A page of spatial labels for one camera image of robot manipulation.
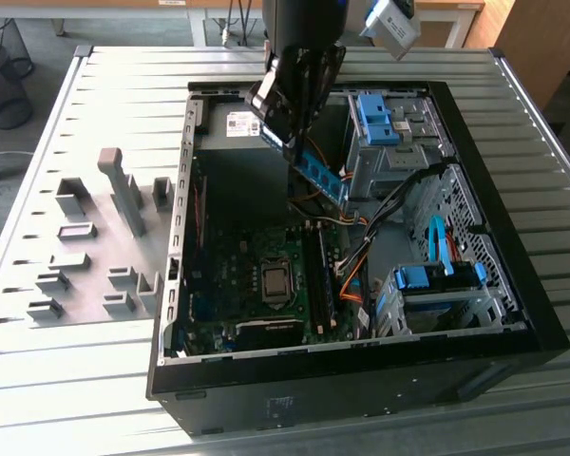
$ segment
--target computer chassis frame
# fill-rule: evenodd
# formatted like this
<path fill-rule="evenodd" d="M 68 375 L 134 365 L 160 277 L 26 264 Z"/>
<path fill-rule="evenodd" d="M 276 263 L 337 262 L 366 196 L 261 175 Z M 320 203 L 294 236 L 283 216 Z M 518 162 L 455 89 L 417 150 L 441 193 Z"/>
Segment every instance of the computer chassis frame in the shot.
<path fill-rule="evenodd" d="M 245 83 L 198 84 L 190 91 L 244 94 Z M 162 323 L 173 317 L 182 285 L 181 218 L 185 215 L 194 135 L 201 103 L 186 107 L 164 302 L 155 316 L 146 396 L 158 400 L 191 436 L 284 428 L 309 422 L 391 414 L 470 400 L 510 375 L 544 364 L 570 348 L 520 237 L 490 178 L 446 83 L 363 82 L 337 89 L 425 89 L 456 151 L 509 284 L 520 305 L 522 331 L 411 342 L 357 341 L 335 351 L 289 351 L 265 357 L 178 363 L 163 356 Z"/>

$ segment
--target metal table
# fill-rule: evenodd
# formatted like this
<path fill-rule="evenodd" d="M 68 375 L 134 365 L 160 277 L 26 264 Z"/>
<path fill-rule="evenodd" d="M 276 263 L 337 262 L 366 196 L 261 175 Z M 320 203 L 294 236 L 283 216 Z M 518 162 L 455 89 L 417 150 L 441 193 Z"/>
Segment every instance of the metal table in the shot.
<path fill-rule="evenodd" d="M 96 47 L 79 55 L 0 238 L 1 453 L 570 454 L 570 351 L 455 407 L 192 443 L 144 397 L 152 333 L 147 315 L 113 320 L 81 311 L 101 306 L 79 300 L 67 303 L 77 309 L 75 319 L 104 322 L 38 328 L 24 318 L 27 301 L 20 296 L 34 293 L 27 291 L 34 288 L 31 277 L 62 248 L 54 239 L 63 221 L 51 194 L 55 179 L 82 175 L 107 217 L 99 146 L 123 149 L 125 170 L 143 192 L 153 177 L 175 174 L 187 83 L 253 81 L 263 69 L 259 49 Z M 487 51 L 416 50 L 394 63 L 377 49 L 351 49 L 340 80 L 379 79 L 449 83 L 570 337 L 570 159 L 507 62 Z M 113 218 L 102 230 L 119 236 L 122 225 Z M 150 238 L 158 242 L 161 233 Z M 121 260 L 137 258 L 139 245 L 126 248 Z M 81 283 L 86 275 L 103 276 L 105 256 L 115 259 L 88 249 L 99 266 L 76 276 Z M 157 255 L 148 262 L 164 264 Z M 97 283 L 101 288 L 105 279 Z"/>

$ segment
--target green motherboard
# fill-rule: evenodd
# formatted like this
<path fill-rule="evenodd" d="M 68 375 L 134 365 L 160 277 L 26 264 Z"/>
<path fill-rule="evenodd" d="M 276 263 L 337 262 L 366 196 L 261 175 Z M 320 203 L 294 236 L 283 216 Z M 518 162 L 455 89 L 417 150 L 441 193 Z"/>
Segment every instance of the green motherboard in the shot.
<path fill-rule="evenodd" d="M 331 270 L 342 255 L 334 225 L 276 226 L 209 235 L 206 244 L 210 247 L 204 249 L 207 259 L 197 261 L 202 267 L 189 278 L 189 317 L 184 327 L 188 349 L 193 354 L 212 354 L 278 348 L 281 343 L 351 340 L 354 308 L 338 300 L 335 280 L 328 280 L 330 290 L 322 290 L 322 283 L 308 283 L 309 279 L 320 282 L 307 271 L 309 264 L 320 267 L 320 261 L 306 261 L 312 249 L 305 237 L 313 231 L 318 238 L 319 230 L 321 251 Z M 317 290 L 322 293 L 318 299 Z M 319 321 L 315 301 L 322 301 L 320 305 L 326 308 L 331 303 L 332 317 L 327 317 L 331 323 L 325 323 L 325 318 Z M 244 343 L 242 333 L 246 334 Z"/>

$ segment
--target mesh wastebasket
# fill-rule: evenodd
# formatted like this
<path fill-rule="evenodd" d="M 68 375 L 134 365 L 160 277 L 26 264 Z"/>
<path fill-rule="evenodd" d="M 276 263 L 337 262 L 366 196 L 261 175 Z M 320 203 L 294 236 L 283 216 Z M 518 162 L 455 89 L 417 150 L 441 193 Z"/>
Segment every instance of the mesh wastebasket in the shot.
<path fill-rule="evenodd" d="M 19 74 L 9 54 L 0 46 L 0 129 L 23 125 L 31 117 L 32 108 Z"/>
<path fill-rule="evenodd" d="M 34 70 L 26 44 L 12 19 L 0 19 L 0 47 L 7 51 L 11 64 L 20 78 L 25 78 Z"/>

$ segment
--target white label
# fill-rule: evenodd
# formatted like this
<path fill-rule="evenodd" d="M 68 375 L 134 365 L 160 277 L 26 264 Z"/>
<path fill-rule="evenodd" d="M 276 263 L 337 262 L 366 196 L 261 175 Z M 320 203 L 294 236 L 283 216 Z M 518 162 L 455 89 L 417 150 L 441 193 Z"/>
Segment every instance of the white label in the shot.
<path fill-rule="evenodd" d="M 259 119 L 253 112 L 231 112 L 226 116 L 226 136 L 228 138 L 259 136 Z"/>
<path fill-rule="evenodd" d="M 393 122 L 392 126 L 395 128 L 395 130 L 411 130 L 411 128 L 409 128 L 408 121 Z"/>
<path fill-rule="evenodd" d="M 409 48 L 416 39 L 416 32 L 411 27 L 409 19 L 393 3 L 388 3 L 380 13 L 382 23 L 390 29 L 392 37 L 403 48 Z"/>
<path fill-rule="evenodd" d="M 370 326 L 370 316 L 367 312 L 363 310 L 362 307 L 359 308 L 359 312 L 357 313 L 357 317 L 361 324 L 367 329 Z"/>

